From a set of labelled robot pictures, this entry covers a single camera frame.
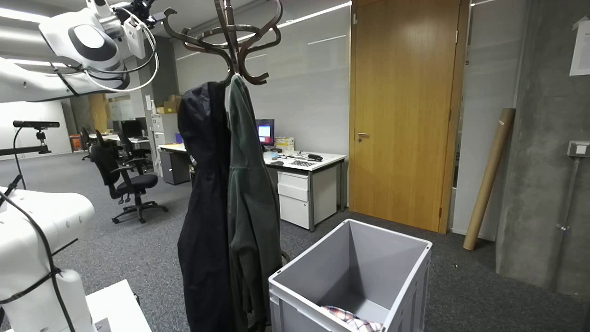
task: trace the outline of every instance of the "door handle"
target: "door handle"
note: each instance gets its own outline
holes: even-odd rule
[[[370,135],[368,133],[360,133],[360,135],[357,135],[357,140],[359,142],[370,140]]]

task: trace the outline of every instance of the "gray carpet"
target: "gray carpet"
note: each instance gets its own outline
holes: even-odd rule
[[[148,223],[111,218],[121,212],[102,184],[97,166],[82,155],[45,157],[23,162],[30,190],[80,192],[95,203],[97,218],[87,238],[58,256],[62,267],[84,275],[87,291],[97,291],[128,279],[141,297],[143,310],[156,332],[187,332],[182,271],[176,242],[183,227],[191,186],[170,186],[165,181],[150,190],[170,208],[148,212]],[[0,162],[0,183],[6,186],[17,173],[12,160]],[[462,236],[430,234],[342,212],[322,223],[316,232],[283,223],[283,249],[296,256],[346,218],[357,218],[394,231],[434,242],[430,273],[429,332],[583,332],[587,304],[550,293],[495,273],[495,245],[484,243],[475,253],[462,249]]]

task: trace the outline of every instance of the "drawer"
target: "drawer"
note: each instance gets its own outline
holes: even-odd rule
[[[300,188],[309,188],[309,177],[300,175],[300,173],[279,172],[279,183],[290,184],[290,186],[300,186]]]
[[[300,186],[292,186],[292,184],[285,184],[285,183],[279,183],[279,196],[287,196],[287,197],[300,199],[300,201],[309,201],[307,188],[300,188]]]
[[[311,212],[309,212],[311,207],[307,201],[279,196],[279,205],[281,205],[281,220],[311,229],[312,225]]]

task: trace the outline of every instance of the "wall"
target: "wall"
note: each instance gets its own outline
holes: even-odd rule
[[[589,0],[536,0],[528,9],[524,70],[499,232],[499,273],[552,284],[558,223],[563,221],[572,138],[590,140],[590,76],[571,77],[572,26],[590,17]],[[590,162],[578,181],[572,232],[558,290],[590,299]]]
[[[285,2],[285,17],[296,18],[338,2],[323,7],[301,4]],[[244,17],[259,26],[270,18],[263,9]],[[279,46],[248,59],[253,76],[272,76],[268,85],[252,85],[257,118],[276,118],[277,137],[296,137],[298,149],[349,153],[349,22],[351,7],[346,7],[283,28]],[[222,57],[191,55],[178,44],[178,76],[185,92],[205,81],[222,81],[228,68]]]
[[[52,155],[73,153],[67,122],[64,116],[62,101],[45,101],[45,103],[0,103],[0,149],[14,148],[14,137],[17,129],[14,120],[40,120],[40,122],[60,122],[60,127],[47,129],[47,144],[52,149]],[[40,146],[36,129],[23,129],[17,140],[19,148]],[[40,153],[25,153],[21,159],[34,159]]]
[[[464,83],[464,129],[453,231],[465,234],[484,181],[502,109],[517,107],[517,76],[524,44],[528,0],[497,0],[475,6]],[[506,162],[480,236],[497,240]]]

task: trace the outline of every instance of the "ceiling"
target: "ceiling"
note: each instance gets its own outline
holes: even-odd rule
[[[349,2],[349,0],[283,0],[285,20],[303,17],[312,11],[320,11],[344,2]],[[250,7],[250,6],[268,6],[270,13],[274,13],[276,9],[276,0],[233,0],[231,4],[235,9]],[[27,0],[27,2],[0,0],[0,7],[12,7],[12,9],[54,17],[65,11],[84,9],[86,0]],[[169,7],[178,11],[178,15],[172,17],[170,20],[176,30],[194,28],[217,18],[215,0],[156,0],[152,13],[161,13]],[[17,30],[17,31],[40,35],[38,24],[17,22],[8,18],[0,18],[0,31],[3,30]],[[167,35],[163,28],[156,28],[156,33]],[[54,59],[52,50],[45,42],[21,42],[21,41],[0,39],[0,44],[8,44],[8,42],[10,42],[10,48],[0,46],[0,57]]]

